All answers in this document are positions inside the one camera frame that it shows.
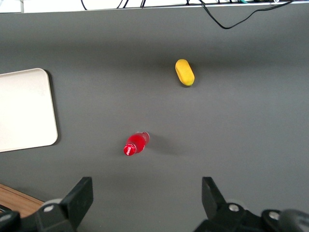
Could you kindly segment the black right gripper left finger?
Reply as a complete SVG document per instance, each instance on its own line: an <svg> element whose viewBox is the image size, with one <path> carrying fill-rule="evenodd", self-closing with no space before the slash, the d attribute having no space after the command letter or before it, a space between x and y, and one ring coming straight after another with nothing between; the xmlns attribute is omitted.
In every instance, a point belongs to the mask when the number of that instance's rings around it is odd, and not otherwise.
<svg viewBox="0 0 309 232"><path fill-rule="evenodd" d="M93 203L93 182L83 177L59 202L44 203L35 213L39 232L75 232Z"/></svg>

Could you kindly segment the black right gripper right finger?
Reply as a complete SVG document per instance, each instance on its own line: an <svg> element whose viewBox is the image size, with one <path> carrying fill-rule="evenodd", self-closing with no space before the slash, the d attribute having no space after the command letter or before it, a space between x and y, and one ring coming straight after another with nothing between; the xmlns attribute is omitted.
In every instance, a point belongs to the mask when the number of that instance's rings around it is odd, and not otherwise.
<svg viewBox="0 0 309 232"><path fill-rule="evenodd" d="M237 203L227 203L211 177L202 178L202 204L207 215L196 232L260 232L260 217Z"/></svg>

